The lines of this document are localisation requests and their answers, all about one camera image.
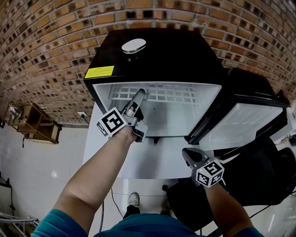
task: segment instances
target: white floor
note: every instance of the white floor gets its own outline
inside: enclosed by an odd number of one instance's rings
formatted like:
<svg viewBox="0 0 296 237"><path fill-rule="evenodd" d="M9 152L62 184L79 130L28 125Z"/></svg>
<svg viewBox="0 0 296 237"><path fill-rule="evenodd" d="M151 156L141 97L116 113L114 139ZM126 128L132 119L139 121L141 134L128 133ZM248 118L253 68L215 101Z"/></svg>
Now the white floor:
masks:
<svg viewBox="0 0 296 237"><path fill-rule="evenodd" d="M2 177L10 178L13 187L13 204L19 216L34 216L42 220L50 211L66 183L82 165L87 129L63 128L59 144L49 145L25 140L13 128L0 129L0 171ZM117 179L113 185L114 200L124 215L128 195L138 192L141 212L159 213L166 198L161 187L174 180L124 180ZM249 215L265 206L249 206ZM111 193L105 199L103 230L111 228L122 219ZM267 237L289 236L296 219L296 199L286 198L280 205L267 208L252 218L258 230ZM90 236L99 230L101 210L98 210ZM214 222L203 228L207 235L217 228Z"/></svg>

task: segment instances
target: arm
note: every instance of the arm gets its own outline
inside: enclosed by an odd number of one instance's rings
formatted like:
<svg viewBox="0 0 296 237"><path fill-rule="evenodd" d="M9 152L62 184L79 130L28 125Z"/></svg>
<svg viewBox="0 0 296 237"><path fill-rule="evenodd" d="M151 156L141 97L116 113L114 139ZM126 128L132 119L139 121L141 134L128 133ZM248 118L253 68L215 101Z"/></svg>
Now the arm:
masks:
<svg viewBox="0 0 296 237"><path fill-rule="evenodd" d="M54 209L70 216L88 234L94 214L111 189L135 139L127 126L116 133L71 178Z"/></svg>
<svg viewBox="0 0 296 237"><path fill-rule="evenodd" d="M204 189L223 236L232 237L245 228L253 227L245 209L219 183Z"/></svg>

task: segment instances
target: foot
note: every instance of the foot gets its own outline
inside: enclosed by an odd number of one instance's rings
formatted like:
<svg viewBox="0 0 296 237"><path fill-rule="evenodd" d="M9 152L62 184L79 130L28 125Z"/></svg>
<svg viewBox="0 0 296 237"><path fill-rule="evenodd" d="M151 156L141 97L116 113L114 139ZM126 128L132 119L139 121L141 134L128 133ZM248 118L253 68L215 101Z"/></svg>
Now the foot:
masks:
<svg viewBox="0 0 296 237"><path fill-rule="evenodd" d="M162 210L160 212L162 215L171 216L172 215L172 209L170 204L168 203L167 199L165 199L162 203Z"/></svg>
<svg viewBox="0 0 296 237"><path fill-rule="evenodd" d="M129 199L128 199L128 206L135 206L139 207L140 205L140 196L138 193L133 192L130 194Z"/></svg>

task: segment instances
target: black cable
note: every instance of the black cable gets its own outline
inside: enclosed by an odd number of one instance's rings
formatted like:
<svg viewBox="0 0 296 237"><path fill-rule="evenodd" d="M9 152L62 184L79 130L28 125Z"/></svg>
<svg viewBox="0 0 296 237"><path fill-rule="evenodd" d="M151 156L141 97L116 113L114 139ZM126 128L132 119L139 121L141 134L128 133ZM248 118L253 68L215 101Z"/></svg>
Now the black cable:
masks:
<svg viewBox="0 0 296 237"><path fill-rule="evenodd" d="M250 216L250 219L253 217L253 216L256 216L257 214L259 214L260 212L264 211L266 208L270 207L271 205L263 208L262 210L260 210L259 212L255 213L254 215Z"/></svg>
<svg viewBox="0 0 296 237"><path fill-rule="evenodd" d="M89 122L86 120L84 114L82 114L81 116L82 116L82 118L88 123L88 126L89 126Z"/></svg>
<svg viewBox="0 0 296 237"><path fill-rule="evenodd" d="M104 220L104 201L103 201L103 203L102 203L102 218L101 218L101 224L100 224L99 233L102 231L103 220Z"/></svg>
<svg viewBox="0 0 296 237"><path fill-rule="evenodd" d="M114 202L115 206L117 207L117 210L119 211L120 215L121 215L121 216L122 216L122 218L123 218L123 215L121 214L121 212L120 212L120 210L119 210L119 208L118 208L118 206L117 206L116 202L114 201L114 198L113 198L113 190L112 190L112 188L111 188L111 194L112 194L112 199L113 199L113 202Z"/></svg>
<svg viewBox="0 0 296 237"><path fill-rule="evenodd" d="M291 192L291 194L289 196L289 198L294 198L294 197L296 197L296 191Z"/></svg>
<svg viewBox="0 0 296 237"><path fill-rule="evenodd" d="M12 204L12 187L10 187L10 202L11 202L11 211L12 211L12 215L14 216L14 210L15 210L15 208L14 208L14 206L13 206L13 204Z"/></svg>

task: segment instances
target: fridge top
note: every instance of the fridge top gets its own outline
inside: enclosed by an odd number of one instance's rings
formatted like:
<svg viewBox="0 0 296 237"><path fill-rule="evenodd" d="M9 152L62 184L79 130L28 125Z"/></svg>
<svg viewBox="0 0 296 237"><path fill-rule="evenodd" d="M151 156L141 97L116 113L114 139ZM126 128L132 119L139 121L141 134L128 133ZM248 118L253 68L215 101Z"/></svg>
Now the fridge top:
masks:
<svg viewBox="0 0 296 237"><path fill-rule="evenodd" d="M144 41L133 41L122 48L134 39ZM136 53L131 50L128 54L133 44ZM113 67L111 75L86 76L85 82L177 81L221 85L226 77L220 60L197 31L176 29L111 31L89 70L101 67Z"/></svg>

